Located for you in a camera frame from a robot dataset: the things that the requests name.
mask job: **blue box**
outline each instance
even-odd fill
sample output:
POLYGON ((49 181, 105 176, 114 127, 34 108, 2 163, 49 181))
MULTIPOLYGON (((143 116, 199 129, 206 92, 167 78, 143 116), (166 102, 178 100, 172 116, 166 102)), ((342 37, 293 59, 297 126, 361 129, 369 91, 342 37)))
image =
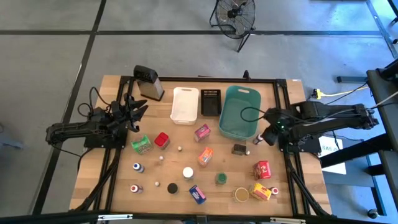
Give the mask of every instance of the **blue box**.
POLYGON ((201 204, 203 202, 206 201, 206 196, 203 194, 203 192, 198 188, 197 185, 191 187, 191 189, 189 189, 189 192, 191 193, 193 199, 195 199, 195 201, 197 201, 197 204, 201 204))

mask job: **white plastic basket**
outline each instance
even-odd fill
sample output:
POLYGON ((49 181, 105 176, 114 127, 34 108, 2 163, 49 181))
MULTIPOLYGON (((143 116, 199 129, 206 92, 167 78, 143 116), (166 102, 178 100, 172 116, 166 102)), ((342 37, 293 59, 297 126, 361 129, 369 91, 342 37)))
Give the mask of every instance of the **white plastic basket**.
POLYGON ((199 90, 176 87, 173 93, 173 108, 170 118, 175 124, 195 124, 198 118, 199 90))

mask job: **gray floor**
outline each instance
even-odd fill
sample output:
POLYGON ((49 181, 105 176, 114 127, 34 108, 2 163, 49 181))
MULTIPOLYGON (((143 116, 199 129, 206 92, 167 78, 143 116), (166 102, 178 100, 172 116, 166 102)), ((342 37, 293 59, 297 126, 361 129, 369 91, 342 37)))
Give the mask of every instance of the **gray floor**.
MULTIPOLYGON (((208 18, 213 3, 108 1, 99 29, 211 30, 208 18)), ((3 0, 0 29, 90 30, 99 4, 95 0, 3 0)), ((395 28, 388 27, 388 21, 394 14, 386 9, 388 3, 374 0, 373 4, 393 37, 395 28)), ((256 1, 256 10, 258 30, 377 30, 362 1, 256 1)), ((21 151, 0 150, 2 217, 29 212, 50 149, 44 141, 45 128, 62 117, 87 40, 85 35, 0 35, 0 122, 25 144, 21 151)), ((97 36, 76 105, 88 101, 89 88, 99 86, 103 75, 131 75, 137 64, 153 68, 161 76, 241 77, 249 70, 255 78, 301 79, 307 93, 313 88, 336 93, 358 86, 337 84, 336 76, 364 75, 366 70, 393 60, 384 39, 374 36, 252 36, 237 54, 238 44, 223 35, 97 36)), ((369 90, 363 90, 339 103, 372 106, 374 101, 369 90)), ((74 112, 71 121, 81 120, 74 112)), ((379 125, 371 131, 345 129, 338 134, 367 139, 383 132, 379 125)), ((82 140, 67 141, 63 148, 80 154, 82 140)), ((67 211, 75 178, 76 158, 61 153, 45 213, 67 211)), ((394 206, 386 184, 383 187, 385 201, 394 206)), ((363 197, 369 196, 366 189, 329 185, 328 192, 335 215, 368 220, 363 211, 374 208, 374 202, 363 197)), ((393 208, 388 217, 378 221, 396 218, 393 208)))

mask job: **fan stand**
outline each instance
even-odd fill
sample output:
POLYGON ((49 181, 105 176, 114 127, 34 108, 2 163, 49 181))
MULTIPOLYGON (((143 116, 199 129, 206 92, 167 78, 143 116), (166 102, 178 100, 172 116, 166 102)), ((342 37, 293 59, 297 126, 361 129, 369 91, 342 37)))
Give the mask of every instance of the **fan stand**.
MULTIPOLYGON (((216 9, 217 9, 218 2, 219 2, 219 1, 220 1, 220 0, 216 0, 216 5, 214 6, 213 12, 211 13, 211 16, 210 16, 210 19, 209 19, 209 24, 210 24, 210 26, 211 26, 211 27, 215 27, 215 26, 218 26, 218 27, 220 27, 220 26, 230 26, 230 27, 232 27, 233 29, 235 29, 233 26, 231 26, 231 25, 229 25, 229 24, 219 25, 219 24, 212 24, 212 23, 211 23, 211 19, 213 18, 214 13, 216 12, 216 9)), ((247 37, 246 37, 246 38, 242 37, 242 40, 241 40, 241 43, 239 44, 237 53, 239 53, 239 52, 241 51, 243 45, 246 43, 246 41, 247 41, 248 38, 250 37, 251 33, 252 33, 255 29, 256 29, 256 28, 253 28, 253 27, 250 28, 249 33, 246 34, 247 37)))

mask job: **yellow cable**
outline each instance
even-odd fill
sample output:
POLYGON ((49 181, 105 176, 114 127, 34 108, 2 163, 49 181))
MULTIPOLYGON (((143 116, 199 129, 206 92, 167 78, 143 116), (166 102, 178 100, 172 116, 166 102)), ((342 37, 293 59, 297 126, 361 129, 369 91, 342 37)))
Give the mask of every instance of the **yellow cable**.
MULTIPOLYGON (((357 89, 356 91, 358 91, 358 90, 365 90, 365 89, 367 89, 367 88, 369 88, 369 87, 368 87, 368 86, 365 86, 365 87, 362 87, 362 88, 357 89)), ((322 96, 326 96, 326 97, 338 96, 338 95, 343 95, 343 94, 351 93, 351 92, 353 92, 353 91, 354 91, 354 90, 350 90, 350 91, 346 91, 346 92, 342 92, 342 93, 335 93, 335 94, 324 94, 324 93, 322 93, 322 92, 320 91, 320 89, 317 89, 317 100, 320 100, 320 99, 322 98, 322 96)))

